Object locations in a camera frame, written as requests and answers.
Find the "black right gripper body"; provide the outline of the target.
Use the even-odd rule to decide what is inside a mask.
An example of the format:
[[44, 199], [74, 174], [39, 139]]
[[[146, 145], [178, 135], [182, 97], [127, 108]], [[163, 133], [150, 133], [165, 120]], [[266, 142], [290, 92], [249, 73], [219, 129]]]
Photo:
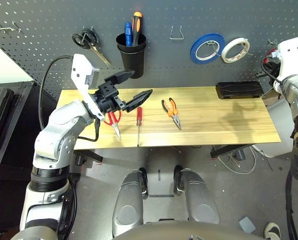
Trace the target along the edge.
[[280, 63], [270, 60], [269, 57], [263, 57], [263, 72], [270, 75], [278, 75], [280, 71]]

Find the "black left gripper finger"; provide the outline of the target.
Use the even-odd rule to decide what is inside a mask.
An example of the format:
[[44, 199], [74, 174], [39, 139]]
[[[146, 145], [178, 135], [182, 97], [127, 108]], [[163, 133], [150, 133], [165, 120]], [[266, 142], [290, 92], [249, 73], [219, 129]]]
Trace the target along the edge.
[[131, 112], [132, 110], [136, 109], [140, 105], [142, 105], [153, 93], [152, 89], [145, 90], [140, 92], [139, 94], [135, 95], [133, 99], [126, 103], [126, 112]]
[[134, 70], [123, 70], [105, 78], [105, 82], [111, 85], [119, 85], [128, 80], [134, 73]]

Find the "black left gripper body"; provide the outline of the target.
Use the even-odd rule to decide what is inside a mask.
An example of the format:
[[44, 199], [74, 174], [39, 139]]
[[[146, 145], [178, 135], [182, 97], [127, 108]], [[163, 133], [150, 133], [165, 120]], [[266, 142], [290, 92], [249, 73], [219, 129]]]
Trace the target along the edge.
[[98, 90], [91, 94], [91, 98], [97, 104], [100, 112], [105, 115], [118, 110], [124, 111], [127, 108], [126, 103], [119, 99], [118, 94], [114, 82], [107, 80], [98, 86]]

